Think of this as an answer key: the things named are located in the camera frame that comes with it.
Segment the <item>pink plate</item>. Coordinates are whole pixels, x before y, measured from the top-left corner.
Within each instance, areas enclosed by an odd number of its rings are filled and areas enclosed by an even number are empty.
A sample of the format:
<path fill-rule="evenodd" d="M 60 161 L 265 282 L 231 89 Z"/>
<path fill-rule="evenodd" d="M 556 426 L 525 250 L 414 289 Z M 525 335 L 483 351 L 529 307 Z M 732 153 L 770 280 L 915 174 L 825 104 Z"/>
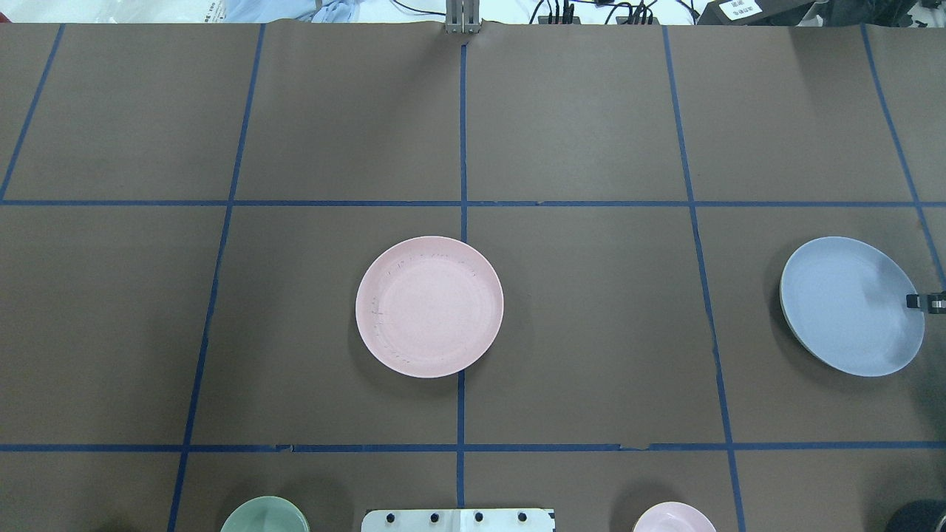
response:
<path fill-rule="evenodd" d="M 506 311 L 500 277 L 479 251 L 446 236 L 417 236 L 365 270 L 355 323 L 372 357 L 413 378 L 442 378 L 476 364 Z"/>

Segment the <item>green plate under blue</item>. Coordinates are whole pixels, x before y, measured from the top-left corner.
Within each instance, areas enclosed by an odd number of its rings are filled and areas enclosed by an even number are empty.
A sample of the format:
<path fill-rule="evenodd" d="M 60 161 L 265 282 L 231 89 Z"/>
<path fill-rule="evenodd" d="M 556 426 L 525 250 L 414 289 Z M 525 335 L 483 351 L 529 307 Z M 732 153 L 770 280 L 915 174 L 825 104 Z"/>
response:
<path fill-rule="evenodd" d="M 778 288 L 778 303 L 780 303 L 780 309 L 783 311 L 783 319 L 787 329 L 791 331 L 794 340 L 796 340 L 797 343 L 804 348 L 804 350 L 808 350 L 808 344 L 805 343 L 800 334 L 798 334 L 798 331 L 795 329 L 793 317 L 790 311 L 790 305 L 788 303 L 787 295 L 785 294 L 783 286 Z"/>

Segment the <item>black round object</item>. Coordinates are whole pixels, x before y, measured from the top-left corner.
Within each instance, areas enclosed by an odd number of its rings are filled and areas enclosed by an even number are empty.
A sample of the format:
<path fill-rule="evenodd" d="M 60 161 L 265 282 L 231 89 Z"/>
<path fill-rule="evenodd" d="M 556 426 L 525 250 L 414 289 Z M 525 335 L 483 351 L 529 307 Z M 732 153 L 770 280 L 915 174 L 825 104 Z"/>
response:
<path fill-rule="evenodd" d="M 885 531 L 945 531 L 945 499 L 916 499 L 886 522 Z"/>

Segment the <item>small pink bowl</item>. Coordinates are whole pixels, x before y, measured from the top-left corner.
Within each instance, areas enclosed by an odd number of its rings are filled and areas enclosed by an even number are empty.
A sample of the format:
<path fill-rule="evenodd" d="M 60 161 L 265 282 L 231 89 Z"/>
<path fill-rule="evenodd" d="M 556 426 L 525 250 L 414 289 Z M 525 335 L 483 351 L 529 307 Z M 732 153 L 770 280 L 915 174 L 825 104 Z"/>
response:
<path fill-rule="evenodd" d="M 632 531 L 716 531 L 705 514 L 682 502 L 660 502 L 642 512 Z"/>

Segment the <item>black box with label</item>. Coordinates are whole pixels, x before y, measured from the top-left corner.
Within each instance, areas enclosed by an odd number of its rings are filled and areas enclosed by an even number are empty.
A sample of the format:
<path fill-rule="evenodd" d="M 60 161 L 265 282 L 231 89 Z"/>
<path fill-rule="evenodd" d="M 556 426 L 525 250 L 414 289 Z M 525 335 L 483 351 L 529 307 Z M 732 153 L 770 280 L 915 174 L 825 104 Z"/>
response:
<path fill-rule="evenodd" d="M 814 1 L 714 1 L 696 21 L 697 26 L 818 27 L 823 24 Z"/>

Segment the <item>white mounting plate with bolts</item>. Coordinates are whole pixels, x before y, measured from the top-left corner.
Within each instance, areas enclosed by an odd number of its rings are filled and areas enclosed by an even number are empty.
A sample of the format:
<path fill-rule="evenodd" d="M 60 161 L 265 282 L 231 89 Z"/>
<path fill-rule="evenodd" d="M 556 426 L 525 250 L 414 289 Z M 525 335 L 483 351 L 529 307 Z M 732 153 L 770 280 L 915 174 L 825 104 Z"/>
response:
<path fill-rule="evenodd" d="M 383 509 L 368 512 L 361 531 L 555 531 L 554 511 L 543 508 Z"/>

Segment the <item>green bowl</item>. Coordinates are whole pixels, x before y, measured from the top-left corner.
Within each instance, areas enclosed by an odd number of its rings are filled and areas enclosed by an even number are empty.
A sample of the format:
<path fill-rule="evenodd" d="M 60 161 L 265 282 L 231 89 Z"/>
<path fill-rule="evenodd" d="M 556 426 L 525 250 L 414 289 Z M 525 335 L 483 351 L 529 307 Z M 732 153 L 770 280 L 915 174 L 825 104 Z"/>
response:
<path fill-rule="evenodd" d="M 310 523 L 287 499 L 262 496 L 237 506 L 220 531 L 310 531 Z"/>

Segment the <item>light blue cloth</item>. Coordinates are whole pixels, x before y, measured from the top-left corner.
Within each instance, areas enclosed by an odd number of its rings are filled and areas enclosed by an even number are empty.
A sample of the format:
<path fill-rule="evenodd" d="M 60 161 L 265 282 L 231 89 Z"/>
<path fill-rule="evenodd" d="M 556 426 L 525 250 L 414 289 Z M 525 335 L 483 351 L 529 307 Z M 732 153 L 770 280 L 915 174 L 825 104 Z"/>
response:
<path fill-rule="evenodd" d="M 348 23 L 361 1 L 224 1 L 223 21 L 263 24 L 290 19 L 308 23 Z"/>

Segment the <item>grey metal post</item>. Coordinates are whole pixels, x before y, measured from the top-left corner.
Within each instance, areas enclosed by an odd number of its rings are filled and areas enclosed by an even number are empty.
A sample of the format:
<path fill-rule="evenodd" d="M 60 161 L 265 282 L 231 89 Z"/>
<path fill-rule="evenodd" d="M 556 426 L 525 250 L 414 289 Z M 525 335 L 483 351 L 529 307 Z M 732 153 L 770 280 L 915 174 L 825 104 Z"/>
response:
<path fill-rule="evenodd" d="M 481 29 L 479 0 L 446 0 L 445 31 L 447 34 L 475 34 Z"/>

